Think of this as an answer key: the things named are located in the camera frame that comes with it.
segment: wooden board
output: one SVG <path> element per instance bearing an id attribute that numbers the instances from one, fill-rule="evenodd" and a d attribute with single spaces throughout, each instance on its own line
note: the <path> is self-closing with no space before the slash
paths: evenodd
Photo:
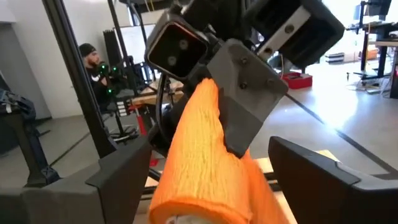
<path id="1" fill-rule="evenodd" d="M 152 88 L 157 89 L 157 87 L 159 86 L 159 81 L 153 82 L 149 85 Z M 174 91 L 174 95 L 173 95 L 173 100 L 174 102 L 177 102 L 179 99 L 181 99 L 181 97 L 183 96 L 183 92 L 182 91 L 176 91 L 176 89 L 183 87 L 183 84 L 181 82 L 172 82 L 170 84 L 170 88 L 172 89 L 172 91 Z M 154 91 L 151 90 L 150 88 L 145 88 L 141 94 L 146 94 L 146 93 L 153 93 Z M 168 94 L 164 93 L 164 97 L 163 97 L 163 102 L 168 103 L 170 102 L 170 97 Z M 149 95 L 149 96 L 140 96 L 137 98 L 133 98 L 131 100 L 131 103 L 134 105 L 142 105 L 142 104 L 150 104 L 150 105 L 154 105 L 156 103 L 156 95 Z"/>
<path id="2" fill-rule="evenodd" d="M 338 161 L 338 159 L 329 150 L 317 151 L 317 153 L 324 155 L 326 157 L 329 157 L 330 159 L 333 159 L 334 161 Z M 258 162 L 259 167 L 262 169 L 262 171 L 264 173 L 274 171 L 269 158 L 256 159 L 256 161 Z M 156 186 L 157 184 L 158 184 L 157 181 L 148 177 L 147 182 L 146 182 L 146 187 Z M 293 216 L 293 213 L 289 207 L 289 204 L 286 201 L 284 194 L 282 192 L 275 192 L 274 195 L 275 195 L 276 199 L 278 200 L 280 206 L 282 207 L 290 224 L 297 224 L 296 219 Z"/>

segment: concrete floor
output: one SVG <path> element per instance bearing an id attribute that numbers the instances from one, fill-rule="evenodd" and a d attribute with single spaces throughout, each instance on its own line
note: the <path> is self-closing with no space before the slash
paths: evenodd
<path id="1" fill-rule="evenodd" d="M 342 163 L 367 174 L 386 174 L 398 169 L 398 100 L 350 90 L 358 78 L 352 76 L 347 82 L 346 72 L 358 67 L 358 64 L 309 67 L 307 72 L 313 75 L 313 87 L 291 90 L 292 99 L 284 97 L 280 101 L 251 144 L 252 156 L 267 157 L 269 137 L 280 136 L 313 151 L 327 149 Z M 135 122 L 133 116 L 123 119 L 124 124 Z M 115 128 L 114 118 L 108 119 L 106 125 Z M 82 116 L 51 120 L 39 129 L 51 130 L 40 139 L 49 163 L 78 142 L 53 166 L 62 177 L 98 160 Z M 359 147 L 365 148 L 365 152 L 358 150 Z M 27 175 L 20 150 L 0 158 L 1 187 L 22 187 Z"/>

